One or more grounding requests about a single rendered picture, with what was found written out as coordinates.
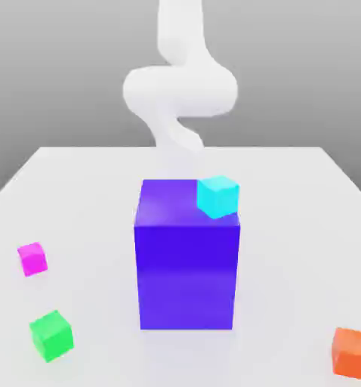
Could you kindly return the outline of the small green cube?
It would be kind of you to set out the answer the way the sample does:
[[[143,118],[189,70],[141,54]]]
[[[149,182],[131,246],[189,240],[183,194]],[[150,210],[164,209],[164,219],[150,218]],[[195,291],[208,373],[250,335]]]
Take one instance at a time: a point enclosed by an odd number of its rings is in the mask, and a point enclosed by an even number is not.
[[[72,327],[58,310],[31,322],[29,329],[33,344],[45,362],[74,348]]]

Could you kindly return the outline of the large purple box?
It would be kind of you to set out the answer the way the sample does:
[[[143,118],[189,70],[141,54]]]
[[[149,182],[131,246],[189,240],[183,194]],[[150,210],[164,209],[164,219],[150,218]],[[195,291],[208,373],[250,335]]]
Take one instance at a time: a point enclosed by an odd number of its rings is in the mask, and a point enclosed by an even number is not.
[[[241,224],[197,206],[198,182],[145,179],[134,221],[140,328],[230,330]]]

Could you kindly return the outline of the small cyan cube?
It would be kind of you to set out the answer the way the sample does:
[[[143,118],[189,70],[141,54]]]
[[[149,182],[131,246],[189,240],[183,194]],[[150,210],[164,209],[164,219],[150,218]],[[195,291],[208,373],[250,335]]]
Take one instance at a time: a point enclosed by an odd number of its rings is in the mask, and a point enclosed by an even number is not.
[[[239,184],[223,175],[199,179],[196,185],[196,205],[213,219],[237,213]]]

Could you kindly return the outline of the small orange cube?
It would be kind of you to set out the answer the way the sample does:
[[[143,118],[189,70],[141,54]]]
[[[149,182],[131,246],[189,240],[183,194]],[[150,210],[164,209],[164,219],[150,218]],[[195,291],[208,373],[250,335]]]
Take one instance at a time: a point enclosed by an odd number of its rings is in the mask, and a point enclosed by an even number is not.
[[[337,327],[332,340],[332,370],[361,379],[361,331]]]

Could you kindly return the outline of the small magenta cube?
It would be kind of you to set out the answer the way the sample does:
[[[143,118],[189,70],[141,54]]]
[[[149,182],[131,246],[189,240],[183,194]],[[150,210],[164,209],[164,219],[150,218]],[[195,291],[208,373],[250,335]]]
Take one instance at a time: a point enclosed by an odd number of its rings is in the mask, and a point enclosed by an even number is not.
[[[17,249],[23,273],[26,277],[42,273],[48,269],[48,263],[42,245],[38,242]]]

